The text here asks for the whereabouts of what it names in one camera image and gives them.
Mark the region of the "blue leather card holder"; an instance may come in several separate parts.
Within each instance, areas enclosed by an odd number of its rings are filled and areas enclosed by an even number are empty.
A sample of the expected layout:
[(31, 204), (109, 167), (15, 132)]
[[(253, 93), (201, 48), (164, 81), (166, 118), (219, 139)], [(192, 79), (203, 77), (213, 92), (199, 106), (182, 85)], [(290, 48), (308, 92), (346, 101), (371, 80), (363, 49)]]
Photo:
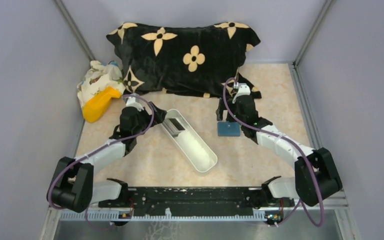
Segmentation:
[(217, 135), (219, 137), (240, 137), (241, 126), (237, 122), (219, 121), (217, 123)]

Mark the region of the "white oblong plastic tray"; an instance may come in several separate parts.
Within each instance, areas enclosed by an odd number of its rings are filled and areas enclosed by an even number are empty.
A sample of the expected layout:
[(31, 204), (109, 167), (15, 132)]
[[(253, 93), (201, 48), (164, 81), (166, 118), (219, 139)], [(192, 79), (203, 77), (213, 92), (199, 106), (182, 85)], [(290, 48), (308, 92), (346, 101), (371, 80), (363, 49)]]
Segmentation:
[(165, 119), (175, 118), (185, 128), (178, 136), (171, 136), (163, 127), (169, 139), (186, 157), (189, 163), (199, 173), (206, 173), (218, 162), (218, 157), (207, 143), (200, 137), (194, 128), (187, 122), (177, 109), (167, 111)]

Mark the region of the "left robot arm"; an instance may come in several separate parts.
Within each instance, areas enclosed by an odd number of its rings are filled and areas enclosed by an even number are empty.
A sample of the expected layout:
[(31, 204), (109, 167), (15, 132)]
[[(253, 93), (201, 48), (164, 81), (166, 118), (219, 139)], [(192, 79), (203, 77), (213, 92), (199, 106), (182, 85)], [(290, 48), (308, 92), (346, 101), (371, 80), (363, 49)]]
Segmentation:
[(129, 204), (131, 194), (126, 182), (115, 178), (95, 182), (94, 176), (127, 156), (136, 146), (138, 136), (165, 120), (166, 110), (152, 102), (150, 110), (148, 113), (144, 107), (126, 106), (119, 116), (119, 124), (102, 146), (75, 158), (61, 158), (46, 194), (50, 206), (82, 213), (95, 203), (102, 207), (115, 203)]

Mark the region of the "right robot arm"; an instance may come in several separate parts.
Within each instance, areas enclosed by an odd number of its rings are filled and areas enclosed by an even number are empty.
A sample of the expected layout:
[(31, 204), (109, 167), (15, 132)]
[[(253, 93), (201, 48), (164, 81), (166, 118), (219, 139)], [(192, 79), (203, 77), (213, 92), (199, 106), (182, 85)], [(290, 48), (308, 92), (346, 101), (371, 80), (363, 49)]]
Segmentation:
[(216, 110), (218, 120), (222, 120), (224, 111), (228, 112), (228, 124), (238, 123), (245, 137), (272, 150), (294, 170), (293, 177), (275, 176), (261, 185), (268, 201), (300, 199), (313, 207), (320, 199), (325, 200), (343, 188), (331, 152), (324, 147), (302, 145), (279, 131), (271, 121), (259, 116), (252, 97), (220, 99)]

